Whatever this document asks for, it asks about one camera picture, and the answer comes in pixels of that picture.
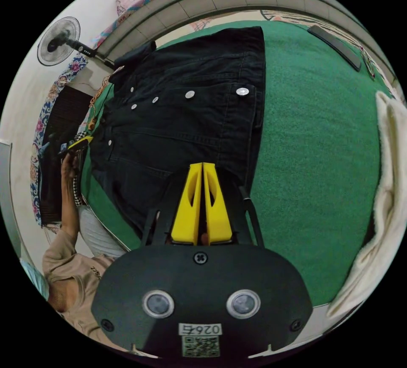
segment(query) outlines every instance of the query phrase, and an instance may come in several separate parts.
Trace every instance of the electric fan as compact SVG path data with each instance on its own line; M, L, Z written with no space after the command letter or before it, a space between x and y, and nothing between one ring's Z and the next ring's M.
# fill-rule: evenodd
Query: electric fan
M44 66L55 66L76 50L89 58L96 56L94 49L79 42L81 26L73 17L62 18L53 23L42 37L37 50L38 61Z

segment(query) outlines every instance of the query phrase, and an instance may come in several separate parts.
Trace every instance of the screw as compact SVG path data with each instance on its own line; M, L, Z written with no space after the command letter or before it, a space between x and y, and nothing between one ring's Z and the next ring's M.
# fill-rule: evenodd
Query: screw
M291 323L290 331L298 331L301 328L301 320L294 320Z
M114 330L113 324L109 320L106 320L105 318L102 320L101 326L106 331L109 331L109 332L112 332Z
M204 263L206 263L208 261L208 255L206 255L204 252L197 252L194 255L194 261L198 265L203 265Z

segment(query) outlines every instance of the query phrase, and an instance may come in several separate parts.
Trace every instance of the person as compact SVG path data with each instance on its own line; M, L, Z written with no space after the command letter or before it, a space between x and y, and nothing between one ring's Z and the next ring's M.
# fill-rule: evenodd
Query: person
M20 260L21 265L52 308L79 332L114 349L149 356L113 344L92 315L92 301L100 279L106 269L127 251L115 241L89 207L76 207L73 179L77 161L76 156L68 153L61 164L61 228L44 253L43 275L23 260ZM76 252L78 233L94 255L92 258ZM207 234L203 235L202 244L207 245Z

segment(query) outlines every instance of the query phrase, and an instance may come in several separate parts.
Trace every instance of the white towel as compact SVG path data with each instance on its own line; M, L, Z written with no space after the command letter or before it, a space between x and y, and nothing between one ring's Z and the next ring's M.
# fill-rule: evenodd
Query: white towel
M356 256L326 316L335 318L366 300L392 263L407 228L407 108L376 93L382 176L374 202L375 236Z

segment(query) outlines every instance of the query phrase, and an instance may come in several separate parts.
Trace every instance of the green rug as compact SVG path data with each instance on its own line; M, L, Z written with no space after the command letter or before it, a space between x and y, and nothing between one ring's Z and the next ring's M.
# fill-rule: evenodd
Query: green rug
M301 25L234 22L163 47L258 25L267 91L251 197L266 247L293 263L318 306L335 297L365 237L380 172L375 92L389 93L380 76L373 81L364 64L356 72ZM107 87L96 108L112 96ZM89 153L81 188L102 223L136 249L138 238L91 176Z

